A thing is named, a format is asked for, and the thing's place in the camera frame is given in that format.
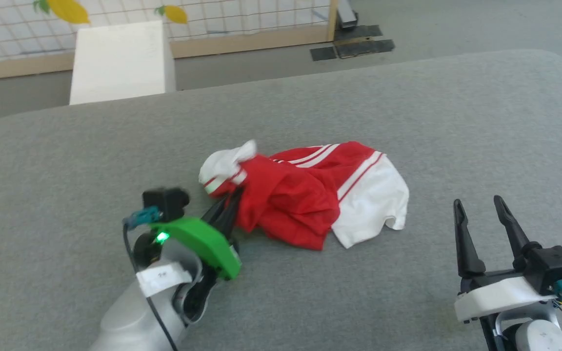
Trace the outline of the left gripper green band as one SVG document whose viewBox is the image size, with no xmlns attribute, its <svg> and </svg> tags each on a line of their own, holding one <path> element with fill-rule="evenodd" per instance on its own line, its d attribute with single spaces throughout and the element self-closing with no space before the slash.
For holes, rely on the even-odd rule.
<svg viewBox="0 0 562 351">
<path fill-rule="evenodd" d="M 207 308 L 212 289 L 221 281 L 237 278 L 241 259 L 236 251 L 236 226 L 243 189 L 235 189 L 212 205 L 200 218 L 180 218 L 152 223 L 162 244 L 161 258 L 174 261 L 190 274 L 190 282 L 178 284 L 172 305 L 184 321 L 198 321 Z"/>
</svg>

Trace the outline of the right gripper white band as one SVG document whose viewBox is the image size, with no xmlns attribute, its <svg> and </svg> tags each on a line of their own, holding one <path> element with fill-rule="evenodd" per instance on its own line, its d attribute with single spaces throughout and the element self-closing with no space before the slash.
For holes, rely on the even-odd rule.
<svg viewBox="0 0 562 351">
<path fill-rule="evenodd" d="M 529 240 L 519 222 L 500 195 L 494 195 L 493 202 L 498 219 L 506 229 L 514 257 L 513 269 L 525 270 L 531 250 L 541 249 L 537 241 Z M 473 318 L 486 317 L 496 313 L 506 313 L 507 318 L 539 318 L 557 323 L 556 311 L 551 300 L 554 295 L 539 294 L 526 278 L 509 277 L 482 287 L 472 277 L 483 275 L 486 266 L 479 259 L 477 250 L 468 230 L 468 218 L 462 201 L 453 202 L 454 230 L 457 251 L 457 267 L 460 282 L 460 295 L 454 302 L 454 311 L 459 322 Z"/>
</svg>

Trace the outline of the red and white garment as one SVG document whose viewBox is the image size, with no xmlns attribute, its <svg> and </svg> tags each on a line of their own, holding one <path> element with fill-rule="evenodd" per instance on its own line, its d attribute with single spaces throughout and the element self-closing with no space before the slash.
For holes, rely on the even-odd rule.
<svg viewBox="0 0 562 351">
<path fill-rule="evenodd" d="M 237 225 L 321 251 L 334 233 L 345 248 L 404 229 L 410 191 L 385 153 L 356 141 L 265 156 L 254 140 L 211 154 L 199 172 L 210 197 L 241 191 Z"/>
</svg>

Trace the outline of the grey fabric sofa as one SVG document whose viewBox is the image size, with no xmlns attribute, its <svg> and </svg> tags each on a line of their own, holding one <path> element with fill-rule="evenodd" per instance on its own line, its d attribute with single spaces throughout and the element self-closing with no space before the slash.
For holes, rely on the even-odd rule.
<svg viewBox="0 0 562 351">
<path fill-rule="evenodd" d="M 260 233 L 179 351 L 486 351 L 457 321 L 453 200 L 487 269 L 513 257 L 493 196 L 531 240 L 562 245 L 562 57 L 464 54 L 0 118 L 0 351 L 87 351 L 134 282 L 122 219 L 145 189 L 212 204 L 205 158 L 349 140 L 410 189 L 403 231 L 321 252 Z"/>
</svg>

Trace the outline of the white box cabinet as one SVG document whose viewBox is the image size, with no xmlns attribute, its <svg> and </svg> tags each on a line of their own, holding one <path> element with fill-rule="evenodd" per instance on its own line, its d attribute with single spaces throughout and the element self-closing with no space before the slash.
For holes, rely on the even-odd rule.
<svg viewBox="0 0 562 351">
<path fill-rule="evenodd" d="M 176 90 L 174 57 L 162 21 L 78 30 L 71 106 Z"/>
</svg>

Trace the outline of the black floor mat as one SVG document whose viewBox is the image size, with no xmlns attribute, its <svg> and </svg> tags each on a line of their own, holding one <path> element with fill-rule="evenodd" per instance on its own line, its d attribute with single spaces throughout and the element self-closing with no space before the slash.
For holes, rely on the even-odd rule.
<svg viewBox="0 0 562 351">
<path fill-rule="evenodd" d="M 355 42 L 335 43 L 334 47 L 340 59 L 348 59 L 368 54 L 390 53 L 396 46 L 390 39 L 372 40 L 362 38 L 362 40 Z"/>
<path fill-rule="evenodd" d="M 314 49 L 310 49 L 310 55 L 312 61 L 324 61 L 324 60 L 332 60 L 337 59 L 337 52 L 334 46 L 328 47 L 317 47 Z"/>
<path fill-rule="evenodd" d="M 334 34 L 334 41 L 381 36 L 383 36 L 383 33 L 379 25 L 354 26 L 337 29 Z"/>
</svg>

